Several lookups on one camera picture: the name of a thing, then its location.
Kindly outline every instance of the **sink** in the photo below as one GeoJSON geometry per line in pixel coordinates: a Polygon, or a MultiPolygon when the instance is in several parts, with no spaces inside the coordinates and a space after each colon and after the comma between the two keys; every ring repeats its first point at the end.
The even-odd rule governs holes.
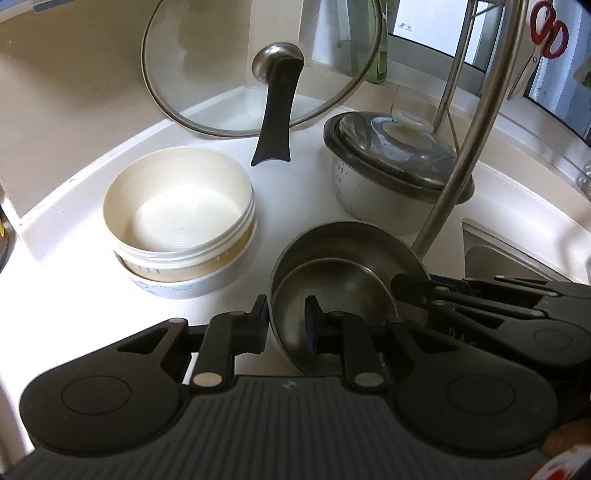
{"type": "Polygon", "coordinates": [[[570,281],[504,241],[467,223],[462,226],[467,278],[504,275],[533,280],[570,281]]]}

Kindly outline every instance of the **glass lid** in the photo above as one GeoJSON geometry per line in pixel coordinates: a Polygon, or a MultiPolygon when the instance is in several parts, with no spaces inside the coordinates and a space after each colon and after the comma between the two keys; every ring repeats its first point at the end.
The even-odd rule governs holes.
{"type": "Polygon", "coordinates": [[[144,79],[160,108],[185,127],[258,135],[272,78],[261,54],[273,55],[278,43],[301,50],[290,117],[298,125],[337,104],[374,68],[382,20],[379,0],[161,0],[144,35],[144,79]]]}
{"type": "Polygon", "coordinates": [[[352,112],[339,122],[338,136],[355,154],[400,180],[442,190],[456,153],[433,135],[433,126],[410,112],[352,112]]]}

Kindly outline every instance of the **cream plastic bowl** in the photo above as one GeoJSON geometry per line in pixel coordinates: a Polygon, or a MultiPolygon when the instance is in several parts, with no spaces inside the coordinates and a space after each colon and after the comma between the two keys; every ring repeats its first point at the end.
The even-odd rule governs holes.
{"type": "Polygon", "coordinates": [[[175,147],[148,154],[109,187],[103,217],[127,270],[156,282],[211,275],[249,244],[255,196],[226,154],[175,147]]]}
{"type": "Polygon", "coordinates": [[[187,300],[207,295],[219,288],[233,282],[246,268],[249,258],[249,247],[253,243],[256,234],[256,222],[246,246],[229,263],[219,270],[204,277],[192,280],[162,282],[147,280],[133,273],[124,263],[123,259],[115,254],[115,261],[127,277],[141,289],[150,292],[152,295],[172,300],[187,300]]]}

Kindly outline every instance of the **scissors blade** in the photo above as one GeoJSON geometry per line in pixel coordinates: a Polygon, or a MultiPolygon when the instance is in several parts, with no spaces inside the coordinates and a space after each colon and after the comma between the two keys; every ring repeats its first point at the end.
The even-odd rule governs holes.
{"type": "Polygon", "coordinates": [[[509,90],[509,95],[507,95],[508,100],[513,100],[513,98],[515,98],[518,93],[525,92],[527,83],[530,81],[530,77],[534,74],[535,68],[538,66],[538,63],[540,62],[540,55],[541,48],[536,47],[530,59],[521,69],[519,75],[517,76],[515,82],[509,90]]]}

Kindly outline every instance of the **wall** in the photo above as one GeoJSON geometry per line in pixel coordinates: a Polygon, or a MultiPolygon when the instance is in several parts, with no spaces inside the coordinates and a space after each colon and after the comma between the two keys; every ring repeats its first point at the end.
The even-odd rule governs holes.
{"type": "Polygon", "coordinates": [[[164,115],[141,74],[158,0],[76,0],[0,23],[0,183],[19,216],[164,115]]]}

